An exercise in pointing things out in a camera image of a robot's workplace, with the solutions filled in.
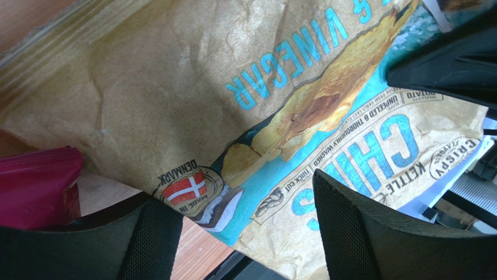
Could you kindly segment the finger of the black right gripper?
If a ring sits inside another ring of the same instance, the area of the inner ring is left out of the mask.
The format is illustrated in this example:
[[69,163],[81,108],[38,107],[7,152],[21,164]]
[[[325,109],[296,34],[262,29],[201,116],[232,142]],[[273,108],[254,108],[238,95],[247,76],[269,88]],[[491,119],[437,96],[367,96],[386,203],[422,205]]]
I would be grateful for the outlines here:
[[496,109],[496,7],[389,67],[386,81]]

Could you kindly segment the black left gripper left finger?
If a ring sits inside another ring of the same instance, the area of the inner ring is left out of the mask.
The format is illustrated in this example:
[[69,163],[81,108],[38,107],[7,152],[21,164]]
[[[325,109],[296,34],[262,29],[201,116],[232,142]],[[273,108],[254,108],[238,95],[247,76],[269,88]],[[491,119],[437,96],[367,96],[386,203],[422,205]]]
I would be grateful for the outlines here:
[[2,279],[169,279],[183,217],[139,193],[66,226],[1,227]]

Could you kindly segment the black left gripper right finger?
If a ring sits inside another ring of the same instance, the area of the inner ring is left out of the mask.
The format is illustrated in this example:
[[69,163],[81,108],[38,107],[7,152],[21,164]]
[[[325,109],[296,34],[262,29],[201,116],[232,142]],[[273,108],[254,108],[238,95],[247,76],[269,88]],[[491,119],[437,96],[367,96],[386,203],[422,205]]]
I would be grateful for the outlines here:
[[495,279],[496,236],[425,222],[313,174],[331,279]]

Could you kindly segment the tan kettle chips bag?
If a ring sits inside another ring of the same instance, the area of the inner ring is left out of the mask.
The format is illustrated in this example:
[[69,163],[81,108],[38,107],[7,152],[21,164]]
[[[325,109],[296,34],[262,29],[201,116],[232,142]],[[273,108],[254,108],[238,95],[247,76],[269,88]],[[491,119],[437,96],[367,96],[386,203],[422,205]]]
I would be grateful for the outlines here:
[[315,170],[398,209],[480,144],[486,107],[384,77],[439,34],[419,1],[83,1],[1,55],[1,129],[328,279]]

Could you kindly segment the pink Real chips bag left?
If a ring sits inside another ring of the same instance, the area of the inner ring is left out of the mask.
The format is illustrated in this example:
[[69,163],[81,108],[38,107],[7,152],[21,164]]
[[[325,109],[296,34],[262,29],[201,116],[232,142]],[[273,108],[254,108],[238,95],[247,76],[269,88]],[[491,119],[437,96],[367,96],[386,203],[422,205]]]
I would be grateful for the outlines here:
[[81,217],[77,180],[83,156],[74,147],[1,159],[1,225],[39,229]]

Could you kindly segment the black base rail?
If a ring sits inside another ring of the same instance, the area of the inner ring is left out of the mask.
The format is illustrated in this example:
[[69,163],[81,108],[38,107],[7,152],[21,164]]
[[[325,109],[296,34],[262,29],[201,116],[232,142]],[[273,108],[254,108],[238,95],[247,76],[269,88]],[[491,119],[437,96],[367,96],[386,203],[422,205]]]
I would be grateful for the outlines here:
[[450,192],[495,209],[495,185],[467,171],[484,127],[496,123],[397,112],[319,132],[290,161],[276,157],[243,182],[211,233],[285,278],[327,279],[316,170],[416,218]]

